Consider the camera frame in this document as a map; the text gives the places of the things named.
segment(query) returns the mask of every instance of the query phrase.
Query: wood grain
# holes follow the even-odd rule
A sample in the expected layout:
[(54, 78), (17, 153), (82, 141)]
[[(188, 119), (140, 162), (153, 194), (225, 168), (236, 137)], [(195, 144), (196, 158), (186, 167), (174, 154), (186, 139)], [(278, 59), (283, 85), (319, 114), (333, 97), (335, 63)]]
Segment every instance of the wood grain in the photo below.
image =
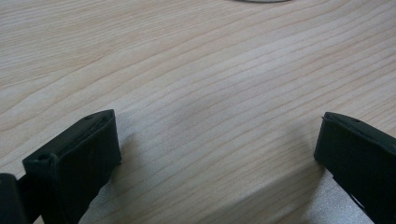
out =
[(81, 223), (370, 223), (312, 155), (325, 111), (396, 136), (395, 24), (390, 0), (6, 1), (0, 172), (114, 108)]

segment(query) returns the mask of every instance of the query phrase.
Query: wooden table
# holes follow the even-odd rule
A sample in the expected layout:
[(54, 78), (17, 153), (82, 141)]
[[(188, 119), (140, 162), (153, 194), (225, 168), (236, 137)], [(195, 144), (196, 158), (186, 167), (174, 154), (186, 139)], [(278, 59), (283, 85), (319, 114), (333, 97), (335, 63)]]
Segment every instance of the wooden table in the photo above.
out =
[(371, 222), (313, 151), (326, 111), (396, 135), (396, 1), (6, 1), (0, 18), (1, 173), (115, 109), (122, 165), (80, 223)]

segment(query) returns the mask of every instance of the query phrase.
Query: light wood surface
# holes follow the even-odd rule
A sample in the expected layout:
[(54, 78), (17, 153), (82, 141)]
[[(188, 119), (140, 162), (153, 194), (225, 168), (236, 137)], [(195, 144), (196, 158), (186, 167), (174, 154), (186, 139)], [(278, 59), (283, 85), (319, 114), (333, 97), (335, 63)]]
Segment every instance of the light wood surface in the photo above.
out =
[(2, 2), (0, 172), (114, 108), (80, 223), (370, 223), (313, 151), (326, 111), (396, 136), (395, 25), (391, 0)]

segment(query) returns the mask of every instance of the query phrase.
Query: black plastic object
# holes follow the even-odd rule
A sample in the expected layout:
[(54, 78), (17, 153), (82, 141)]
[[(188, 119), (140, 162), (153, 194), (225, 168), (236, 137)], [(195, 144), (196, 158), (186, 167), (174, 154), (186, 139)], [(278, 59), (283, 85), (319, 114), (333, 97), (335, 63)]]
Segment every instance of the black plastic object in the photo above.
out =
[(18, 186), (0, 175), (0, 223), (78, 223), (120, 160), (113, 110), (79, 120), (23, 160)]
[(396, 223), (396, 139), (344, 115), (323, 118), (315, 159), (374, 223)]

